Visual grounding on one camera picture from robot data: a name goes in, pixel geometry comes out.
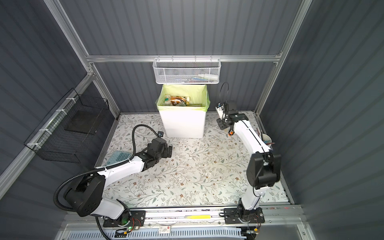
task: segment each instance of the white mesh basket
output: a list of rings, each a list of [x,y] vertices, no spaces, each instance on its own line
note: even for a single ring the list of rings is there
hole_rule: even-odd
[[[153,61],[156,83],[159,84],[217,84],[221,62]]]

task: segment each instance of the black wire basket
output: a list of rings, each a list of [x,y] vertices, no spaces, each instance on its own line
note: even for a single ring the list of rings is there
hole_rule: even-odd
[[[109,111],[104,98],[76,95],[45,129],[36,128],[24,145],[43,160],[82,163],[93,136]]]

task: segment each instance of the floral mat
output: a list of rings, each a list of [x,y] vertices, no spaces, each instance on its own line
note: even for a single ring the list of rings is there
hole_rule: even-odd
[[[245,113],[255,131],[253,112]],[[104,196],[119,199],[128,207],[235,204],[247,188],[245,170],[249,153],[235,134],[228,136],[217,126],[217,113],[207,113],[202,139],[168,138],[171,158],[162,158],[152,168],[127,176],[106,188]],[[159,114],[121,115],[103,164],[115,150],[132,152],[132,129],[137,124],[164,131]],[[151,131],[135,132],[136,151],[153,139]],[[261,202],[288,202],[280,182],[275,183]]]

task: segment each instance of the white sticker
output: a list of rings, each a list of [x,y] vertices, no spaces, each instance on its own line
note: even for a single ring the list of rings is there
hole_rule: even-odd
[[[159,233],[170,233],[170,226],[159,226]]]

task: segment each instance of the wire basket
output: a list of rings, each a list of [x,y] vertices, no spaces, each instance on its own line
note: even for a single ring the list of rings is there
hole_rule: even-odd
[[[43,160],[81,162],[91,140],[109,111],[108,101],[85,95],[76,95],[45,129],[35,129],[40,137],[24,143]]]
[[[159,84],[217,84],[221,62],[169,62],[154,59],[153,71]]]

